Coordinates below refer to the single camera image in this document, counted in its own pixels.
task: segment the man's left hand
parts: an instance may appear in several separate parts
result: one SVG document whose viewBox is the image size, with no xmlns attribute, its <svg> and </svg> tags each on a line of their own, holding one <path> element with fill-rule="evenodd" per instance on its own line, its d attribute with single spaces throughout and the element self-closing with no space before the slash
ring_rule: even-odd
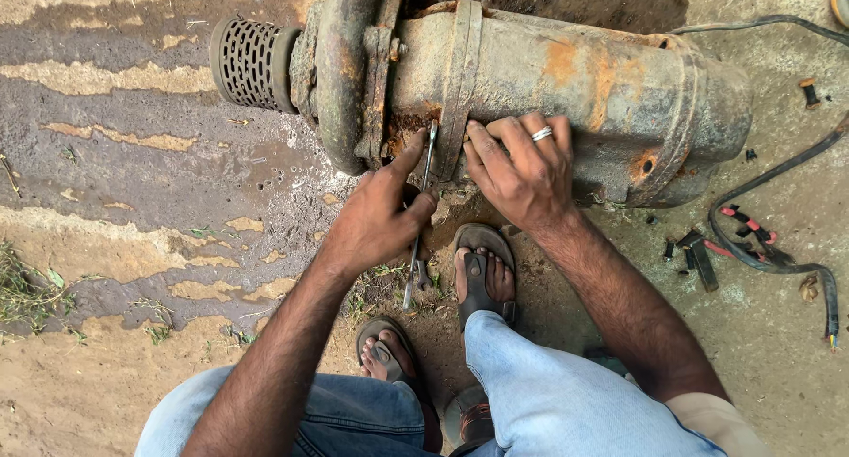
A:
<svg viewBox="0 0 849 457">
<path fill-rule="evenodd" d="M 425 129 L 391 164 L 366 173 L 342 207 L 316 256 L 331 273 L 354 279 L 409 247 L 436 211 L 435 190 L 418 194 L 404 209 L 404 184 L 425 148 Z"/>
</svg>

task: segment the silver ring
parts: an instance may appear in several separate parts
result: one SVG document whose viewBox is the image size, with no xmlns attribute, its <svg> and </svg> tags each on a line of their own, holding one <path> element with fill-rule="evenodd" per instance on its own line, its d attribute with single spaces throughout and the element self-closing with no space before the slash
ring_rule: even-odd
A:
<svg viewBox="0 0 849 457">
<path fill-rule="evenodd" d="M 542 129 L 540 129 L 540 130 L 539 130 L 539 132 L 537 132 L 536 134 L 534 134 L 533 136 L 531 136 L 531 140 L 533 140 L 534 142 L 536 142 L 537 140 L 540 140 L 541 138 L 546 138 L 546 137 L 548 137 L 549 135 L 551 135 L 551 127 L 550 127 L 550 126 L 545 126 L 545 127 L 543 127 Z"/>
</svg>

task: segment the perforated strainer cap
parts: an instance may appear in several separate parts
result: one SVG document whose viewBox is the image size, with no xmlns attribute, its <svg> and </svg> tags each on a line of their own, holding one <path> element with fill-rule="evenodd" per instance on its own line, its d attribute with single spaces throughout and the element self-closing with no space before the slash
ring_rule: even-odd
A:
<svg viewBox="0 0 849 457">
<path fill-rule="evenodd" d="M 290 100 L 289 62 L 301 30 L 239 16 L 212 32 L 210 66 L 218 92 L 239 105 L 297 114 Z"/>
</svg>

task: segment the black sandal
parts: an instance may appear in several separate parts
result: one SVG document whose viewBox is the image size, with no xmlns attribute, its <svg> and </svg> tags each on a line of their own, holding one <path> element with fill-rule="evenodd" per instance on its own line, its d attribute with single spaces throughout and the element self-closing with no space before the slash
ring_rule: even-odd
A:
<svg viewBox="0 0 849 457">
<path fill-rule="evenodd" d="M 460 312 L 460 332 L 466 329 L 466 320 L 479 309 L 497 312 L 511 328 L 516 321 L 516 301 L 493 301 L 486 293 L 486 259 L 488 256 L 478 255 L 474 251 L 480 247 L 500 256 L 504 266 L 515 273 L 515 262 L 510 245 L 494 228 L 484 224 L 465 224 L 457 229 L 454 235 L 454 255 L 457 249 L 466 246 L 471 251 L 466 253 L 466 299 L 458 306 Z M 456 268 L 454 282 L 457 282 Z"/>
<path fill-rule="evenodd" d="M 395 356 L 392 356 L 392 352 L 386 347 L 386 343 L 380 341 L 379 335 L 383 330 L 394 331 L 398 336 L 398 340 L 413 361 L 413 370 L 416 373 L 416 377 L 405 374 L 403 369 L 401 369 L 401 365 L 398 364 L 398 360 L 395 359 Z M 413 344 L 410 343 L 407 333 L 389 316 L 378 316 L 363 323 L 360 326 L 360 331 L 356 333 L 356 360 L 361 366 L 363 365 L 363 358 L 360 355 L 369 337 L 373 337 L 376 341 L 375 345 L 371 347 L 371 355 L 377 362 L 386 367 L 386 380 L 388 382 L 405 382 L 413 389 L 416 397 L 419 398 L 419 402 L 433 409 L 433 415 L 436 416 L 438 421 L 439 415 L 436 413 L 436 407 L 434 407 L 433 401 L 430 399 L 430 393 L 427 391 L 427 387 L 421 381 L 422 372 L 419 366 L 419 359 L 416 356 L 415 350 L 413 350 Z"/>
</svg>

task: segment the black cable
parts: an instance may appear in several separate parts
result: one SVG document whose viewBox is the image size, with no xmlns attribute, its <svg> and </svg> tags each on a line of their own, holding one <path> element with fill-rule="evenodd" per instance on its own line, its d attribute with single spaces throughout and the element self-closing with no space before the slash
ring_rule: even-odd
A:
<svg viewBox="0 0 849 457">
<path fill-rule="evenodd" d="M 829 135 L 825 136 L 825 138 L 823 138 L 818 144 L 719 197 L 716 202 L 713 202 L 710 212 L 707 213 L 707 220 L 710 222 L 711 229 L 713 229 L 713 233 L 716 234 L 716 239 L 719 241 L 719 244 L 726 250 L 730 251 L 731 254 L 739 261 L 749 265 L 749 267 L 772 274 L 819 272 L 819 276 L 822 278 L 822 290 L 825 294 L 825 337 L 830 341 L 832 350 L 837 347 L 837 332 L 840 329 L 840 316 L 837 314 L 837 283 L 834 281 L 834 275 L 831 270 L 818 263 L 807 263 L 804 265 L 779 265 L 777 263 L 759 262 L 757 259 L 749 256 L 745 251 L 740 249 L 733 241 L 725 236 L 725 233 L 721 228 L 719 228 L 719 224 L 716 222 L 716 211 L 719 210 L 719 207 L 722 206 L 723 203 L 754 189 L 758 185 L 769 182 L 770 180 L 778 177 L 780 174 L 791 170 L 791 168 L 794 168 L 806 160 L 821 154 L 840 140 L 847 128 L 849 128 L 849 112 L 847 112 L 845 117 L 843 117 L 841 123 L 838 124 L 837 127 L 835 127 L 834 130 L 829 133 Z"/>
<path fill-rule="evenodd" d="M 811 21 L 808 21 L 807 19 L 802 19 L 799 16 L 793 15 L 769 15 L 754 18 L 750 21 L 732 21 L 730 23 L 711 23 L 708 25 L 696 25 L 694 27 L 680 27 L 669 31 L 666 34 L 684 34 L 685 32 L 705 32 L 709 30 L 742 30 L 746 28 L 772 25 L 775 23 L 793 23 L 794 25 L 807 28 L 820 36 L 833 39 L 837 42 L 843 43 L 845 46 L 849 46 L 849 34 L 843 34 L 823 28 Z"/>
</svg>

